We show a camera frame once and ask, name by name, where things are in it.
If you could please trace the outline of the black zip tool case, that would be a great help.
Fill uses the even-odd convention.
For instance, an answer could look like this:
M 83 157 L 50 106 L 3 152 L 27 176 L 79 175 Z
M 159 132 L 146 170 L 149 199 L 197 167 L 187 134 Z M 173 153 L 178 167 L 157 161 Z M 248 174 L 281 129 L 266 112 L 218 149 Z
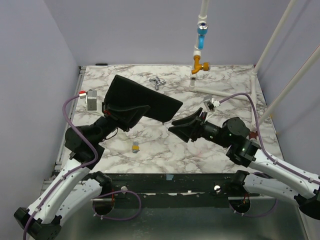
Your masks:
M 144 117 L 165 123 L 170 121 L 183 103 L 165 94 L 149 89 L 126 77 L 115 75 L 104 101 L 118 107 L 149 105 Z

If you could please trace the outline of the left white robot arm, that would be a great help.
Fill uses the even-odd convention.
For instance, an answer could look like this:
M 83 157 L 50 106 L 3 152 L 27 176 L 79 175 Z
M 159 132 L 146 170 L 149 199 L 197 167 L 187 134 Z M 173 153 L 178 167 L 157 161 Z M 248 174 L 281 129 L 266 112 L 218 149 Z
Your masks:
M 100 171 L 92 173 L 81 189 L 74 188 L 100 161 L 105 150 L 100 143 L 117 129 L 129 131 L 150 108 L 148 103 L 107 104 L 102 108 L 103 116 L 90 125 L 74 126 L 67 121 L 65 147 L 71 151 L 70 159 L 39 198 L 14 213 L 23 229 L 23 239 L 30 236 L 35 240 L 53 240 L 62 222 L 86 202 L 114 195 L 112 180 Z

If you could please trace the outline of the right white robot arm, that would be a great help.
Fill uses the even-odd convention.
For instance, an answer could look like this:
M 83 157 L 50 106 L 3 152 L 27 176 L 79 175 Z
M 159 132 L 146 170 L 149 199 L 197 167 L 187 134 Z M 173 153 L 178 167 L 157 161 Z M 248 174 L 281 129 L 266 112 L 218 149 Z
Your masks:
M 245 192 L 262 194 L 298 206 L 313 218 L 320 218 L 320 177 L 271 156 L 261 144 L 250 141 L 250 130 L 239 117 L 226 120 L 221 127 L 208 122 L 206 112 L 199 108 L 194 114 L 175 120 L 168 129 L 184 142 L 199 138 L 227 149 L 226 156 L 235 164 L 260 171 L 270 178 L 252 173 L 230 183 L 230 191 L 241 196 Z

